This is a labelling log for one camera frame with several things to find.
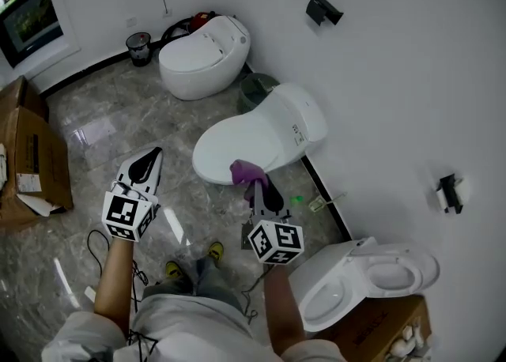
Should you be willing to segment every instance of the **toilet tank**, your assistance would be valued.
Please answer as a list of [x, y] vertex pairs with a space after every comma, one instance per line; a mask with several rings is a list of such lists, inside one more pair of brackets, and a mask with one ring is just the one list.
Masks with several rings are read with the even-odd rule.
[[282, 147], [276, 159], [280, 165], [298, 160], [327, 136], [327, 122], [319, 106], [295, 84], [278, 85], [254, 112], [276, 132]]

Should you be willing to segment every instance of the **white toilet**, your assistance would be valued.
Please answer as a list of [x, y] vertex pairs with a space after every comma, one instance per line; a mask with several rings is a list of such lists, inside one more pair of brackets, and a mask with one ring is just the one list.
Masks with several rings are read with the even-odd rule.
[[373, 237], [333, 244], [299, 266], [290, 285], [306, 331], [326, 329], [365, 297], [408, 296], [428, 288], [438, 261], [412, 244], [377, 245]]
[[208, 182], [231, 185], [235, 160], [269, 172], [300, 159], [326, 135], [327, 123], [311, 95], [280, 84], [253, 111], [208, 129], [195, 146], [193, 167]]
[[227, 88], [243, 68], [250, 34], [235, 18], [219, 16], [160, 51], [160, 75], [176, 98], [199, 100]]

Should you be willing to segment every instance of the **shoe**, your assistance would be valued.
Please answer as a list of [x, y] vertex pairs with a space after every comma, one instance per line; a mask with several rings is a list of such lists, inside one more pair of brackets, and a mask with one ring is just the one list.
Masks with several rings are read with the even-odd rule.
[[223, 258], [224, 251], [225, 249], [223, 248], [223, 244], [217, 241], [216, 243], [211, 244], [211, 247], [207, 250], [207, 254], [216, 259], [216, 262], [219, 262]]
[[176, 279], [177, 277], [182, 277], [184, 275], [184, 272], [176, 262], [169, 261], [165, 264], [165, 275], [167, 277]]

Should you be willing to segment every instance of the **toilet lid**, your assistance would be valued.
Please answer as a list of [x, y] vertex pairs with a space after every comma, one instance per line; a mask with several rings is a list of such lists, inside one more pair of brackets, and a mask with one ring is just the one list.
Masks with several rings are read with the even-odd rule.
[[199, 71], [223, 59], [220, 45], [208, 33], [174, 40], [160, 51], [160, 64], [178, 73]]
[[201, 178], [230, 185], [230, 165], [235, 160], [246, 160], [266, 170], [277, 158], [280, 146], [270, 126], [250, 112], [208, 129], [195, 146], [193, 166]]
[[440, 274], [438, 261], [412, 244], [370, 245], [349, 254], [355, 258], [367, 297], [400, 297], [420, 292]]

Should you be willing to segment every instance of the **red object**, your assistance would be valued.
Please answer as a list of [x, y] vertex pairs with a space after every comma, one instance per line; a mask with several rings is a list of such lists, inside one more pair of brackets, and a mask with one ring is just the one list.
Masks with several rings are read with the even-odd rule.
[[213, 19], [214, 15], [207, 12], [197, 13], [190, 21], [189, 30], [190, 33], [195, 32], [198, 28], [204, 26], [207, 22]]

